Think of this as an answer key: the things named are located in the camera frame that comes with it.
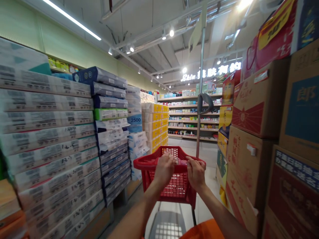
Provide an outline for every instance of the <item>illuminated sign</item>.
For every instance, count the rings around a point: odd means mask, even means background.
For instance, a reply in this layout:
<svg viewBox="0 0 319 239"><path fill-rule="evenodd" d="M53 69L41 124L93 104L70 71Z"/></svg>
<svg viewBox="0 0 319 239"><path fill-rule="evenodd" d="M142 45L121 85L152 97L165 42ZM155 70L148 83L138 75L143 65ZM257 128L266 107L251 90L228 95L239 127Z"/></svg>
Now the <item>illuminated sign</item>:
<svg viewBox="0 0 319 239"><path fill-rule="evenodd" d="M223 75L223 74L227 74L228 72L232 73L235 70L240 70L242 67L241 62L235 62L235 63L231 63L230 67L229 65L222 65L220 67L218 67L218 71L216 68L209 68L207 71L203 70L203 78L206 77L213 77L216 76L217 74L219 75ZM200 78L200 71L197 72L197 77L196 75L183 75L183 78L180 81L188 81L188 80L195 80L195 79L199 79Z"/></svg>

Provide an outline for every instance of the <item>red cardboard box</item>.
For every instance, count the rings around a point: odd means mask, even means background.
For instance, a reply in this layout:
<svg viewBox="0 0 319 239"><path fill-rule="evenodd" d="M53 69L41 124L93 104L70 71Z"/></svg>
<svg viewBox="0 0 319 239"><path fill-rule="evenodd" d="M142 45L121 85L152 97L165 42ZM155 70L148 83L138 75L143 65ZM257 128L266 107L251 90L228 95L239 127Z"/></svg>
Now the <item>red cardboard box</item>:
<svg viewBox="0 0 319 239"><path fill-rule="evenodd" d="M319 1L285 0L261 27L247 54L243 54L242 79L316 40L318 14Z"/></svg>
<svg viewBox="0 0 319 239"><path fill-rule="evenodd" d="M235 86L232 125L279 138L290 59L276 60Z"/></svg>
<svg viewBox="0 0 319 239"><path fill-rule="evenodd" d="M252 235L259 237L262 229L262 213L253 208L253 206L249 203L245 193L241 189L236 177L234 176L234 173L230 168L227 172L226 195L228 196L234 216L239 223Z"/></svg>
<svg viewBox="0 0 319 239"><path fill-rule="evenodd" d="M319 164L319 40L291 57L279 145Z"/></svg>
<svg viewBox="0 0 319 239"><path fill-rule="evenodd" d="M275 145L265 213L279 238L319 238L319 165Z"/></svg>
<svg viewBox="0 0 319 239"><path fill-rule="evenodd" d="M234 88L240 83L241 72L241 70L235 71L223 82L222 106L234 104Z"/></svg>
<svg viewBox="0 0 319 239"><path fill-rule="evenodd" d="M234 177L258 210L263 210L266 202L267 183L272 146L276 141L264 140L230 127L227 162Z"/></svg>

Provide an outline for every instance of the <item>green wall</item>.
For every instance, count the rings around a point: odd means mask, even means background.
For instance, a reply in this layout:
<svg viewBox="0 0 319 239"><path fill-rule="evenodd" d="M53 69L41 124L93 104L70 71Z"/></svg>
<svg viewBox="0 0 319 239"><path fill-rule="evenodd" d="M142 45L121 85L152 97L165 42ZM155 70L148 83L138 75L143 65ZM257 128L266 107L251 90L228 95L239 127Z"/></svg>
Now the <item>green wall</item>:
<svg viewBox="0 0 319 239"><path fill-rule="evenodd" d="M17 0L0 1L0 37L36 49L84 68L97 66L127 79L144 90L158 85L101 51L63 26Z"/></svg>

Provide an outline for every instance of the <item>shopping basket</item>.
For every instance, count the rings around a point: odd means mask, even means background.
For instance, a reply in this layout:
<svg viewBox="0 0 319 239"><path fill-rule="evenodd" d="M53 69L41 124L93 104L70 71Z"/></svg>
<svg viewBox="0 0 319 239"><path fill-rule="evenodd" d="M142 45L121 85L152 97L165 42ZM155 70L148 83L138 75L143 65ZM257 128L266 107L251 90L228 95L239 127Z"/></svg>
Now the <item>shopping basket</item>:
<svg viewBox="0 0 319 239"><path fill-rule="evenodd" d="M181 147L160 146L153 154L135 159L133 161L134 168L142 171L143 189L145 192L154 179L158 159L166 152L170 152L172 156L178 158L178 165L175 165L173 177L169 184L161 192L159 201L190 204L192 206L194 225L196 225L194 211L196 205L196 191L192 188L188 181L186 159L186 156L188 155ZM197 161L202 161L192 156L189 157Z"/></svg>

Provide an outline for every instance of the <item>ceiling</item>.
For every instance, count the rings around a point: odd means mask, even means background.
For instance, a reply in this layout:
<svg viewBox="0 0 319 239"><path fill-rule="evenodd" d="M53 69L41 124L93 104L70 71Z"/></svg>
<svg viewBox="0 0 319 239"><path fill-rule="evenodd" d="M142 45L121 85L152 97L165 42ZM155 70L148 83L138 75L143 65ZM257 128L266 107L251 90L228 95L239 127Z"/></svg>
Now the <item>ceiling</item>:
<svg viewBox="0 0 319 239"><path fill-rule="evenodd" d="M197 23L203 1L199 0L113 0L113 11L109 11L109 0L50 0L89 30L98 35L99 41L82 30L43 0L24 0L45 15L91 42L101 50L113 49L113 56L129 67L141 69L141 73L150 80L159 82L162 87L169 85L176 89L195 87L199 80L192 80L190 86L181 82L181 69L187 67L187 74L195 74L200 67L201 44L188 53L188 42ZM253 0L248 8L238 11L240 1L247 0L208 0L207 26L204 44L203 69L222 63L230 65L241 61L258 29L274 10L280 0ZM242 28L231 48L227 46ZM174 29L173 37L169 31ZM166 40L162 40L165 30ZM126 54L126 46L134 45L135 50Z"/></svg>

